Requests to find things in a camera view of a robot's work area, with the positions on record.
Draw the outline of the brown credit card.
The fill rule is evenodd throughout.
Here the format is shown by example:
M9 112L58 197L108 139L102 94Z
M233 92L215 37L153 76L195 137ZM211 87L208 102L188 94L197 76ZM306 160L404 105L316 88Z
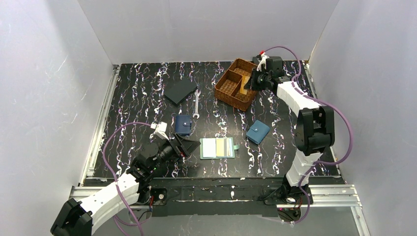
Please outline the brown credit card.
M247 85L249 80L250 80L250 76L242 76L241 85L239 89L240 94L247 95L248 89L246 89L245 86Z

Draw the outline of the green card holder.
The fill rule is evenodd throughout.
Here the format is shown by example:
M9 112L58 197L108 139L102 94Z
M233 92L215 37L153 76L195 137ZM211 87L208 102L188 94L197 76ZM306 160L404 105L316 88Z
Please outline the green card holder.
M240 148L240 145L235 144L232 137L223 137L230 138L233 141L233 156L231 157L216 157L216 139L219 138L201 138L200 139L200 159L201 160L211 160L211 159L230 159L235 158L235 152Z

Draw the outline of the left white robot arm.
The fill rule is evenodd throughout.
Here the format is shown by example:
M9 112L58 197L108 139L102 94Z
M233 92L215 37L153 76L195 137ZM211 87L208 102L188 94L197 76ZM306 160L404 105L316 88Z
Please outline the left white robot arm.
M144 145L131 166L114 182L81 200L66 201L51 226L51 234L93 235L107 220L137 203L149 191L149 183L161 164L190 156L200 144L175 133L171 139Z

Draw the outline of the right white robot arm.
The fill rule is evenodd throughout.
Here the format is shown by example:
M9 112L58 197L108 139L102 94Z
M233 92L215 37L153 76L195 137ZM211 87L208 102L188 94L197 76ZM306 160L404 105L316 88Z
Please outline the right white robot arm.
M281 57L260 54L256 59L259 63L252 69L245 89L269 89L297 116L296 155L280 187L281 195L296 194L306 189L316 162L334 144L334 111L314 101L295 80L285 76Z

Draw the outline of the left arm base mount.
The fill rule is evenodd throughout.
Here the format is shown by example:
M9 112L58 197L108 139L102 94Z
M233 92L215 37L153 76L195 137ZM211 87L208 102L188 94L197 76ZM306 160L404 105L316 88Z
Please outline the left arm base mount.
M167 203L168 192L166 188L146 187L139 195L138 203L147 206L164 206Z

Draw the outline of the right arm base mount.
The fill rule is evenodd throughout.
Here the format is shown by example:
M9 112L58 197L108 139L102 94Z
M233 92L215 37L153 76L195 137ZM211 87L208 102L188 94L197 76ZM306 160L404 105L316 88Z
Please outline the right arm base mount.
M285 187L264 188L257 201L265 205L283 205L278 207L278 216L285 223L294 224L304 219L306 213L301 212L301 207L311 207L314 203L309 187Z

